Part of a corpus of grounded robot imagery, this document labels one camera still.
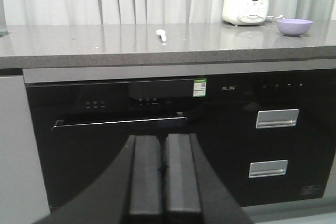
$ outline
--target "green label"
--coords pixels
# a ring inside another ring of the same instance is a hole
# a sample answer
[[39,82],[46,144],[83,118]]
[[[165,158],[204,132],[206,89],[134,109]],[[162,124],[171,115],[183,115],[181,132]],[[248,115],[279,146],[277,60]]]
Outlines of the green label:
[[193,97],[204,97],[206,93],[206,79],[194,80]]

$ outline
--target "drawer handle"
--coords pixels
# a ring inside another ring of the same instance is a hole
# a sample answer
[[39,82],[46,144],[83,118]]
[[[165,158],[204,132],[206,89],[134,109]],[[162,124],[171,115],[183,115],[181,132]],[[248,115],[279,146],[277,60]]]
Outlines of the drawer handle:
[[259,111],[256,128],[277,128],[295,126],[298,120],[299,110],[265,110]]
[[288,160],[257,162],[250,164],[249,178],[271,177],[285,175]]

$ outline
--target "silver handle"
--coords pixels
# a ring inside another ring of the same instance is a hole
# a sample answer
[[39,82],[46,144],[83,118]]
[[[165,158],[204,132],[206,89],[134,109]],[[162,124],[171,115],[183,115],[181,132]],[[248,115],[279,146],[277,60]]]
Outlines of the silver handle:
[[298,109],[259,111],[256,128],[291,127],[297,123]]
[[103,126],[109,125],[118,130],[136,129],[136,128],[162,128],[162,127],[181,127],[188,123],[188,118],[184,116],[167,117],[167,118],[150,118],[150,119],[136,119],[136,120],[122,120],[122,121],[105,121],[105,122],[90,122],[90,123],[66,123],[66,120],[57,120],[52,127],[52,131],[66,128],[66,127],[80,127],[80,126]]
[[285,175],[288,160],[266,161],[250,164],[249,178]]

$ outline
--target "dishwasher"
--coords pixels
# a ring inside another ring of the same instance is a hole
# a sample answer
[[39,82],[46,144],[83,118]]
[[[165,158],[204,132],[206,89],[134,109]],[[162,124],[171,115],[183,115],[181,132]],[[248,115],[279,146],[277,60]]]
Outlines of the dishwasher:
[[195,134],[240,206],[323,196],[336,149],[336,71],[26,84],[51,210],[130,135]]

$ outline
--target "brand logo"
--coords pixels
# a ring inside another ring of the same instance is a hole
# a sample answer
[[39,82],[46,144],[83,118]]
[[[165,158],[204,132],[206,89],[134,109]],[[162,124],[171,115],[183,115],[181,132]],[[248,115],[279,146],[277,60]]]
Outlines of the brand logo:
[[221,91],[234,91],[237,86],[223,86]]

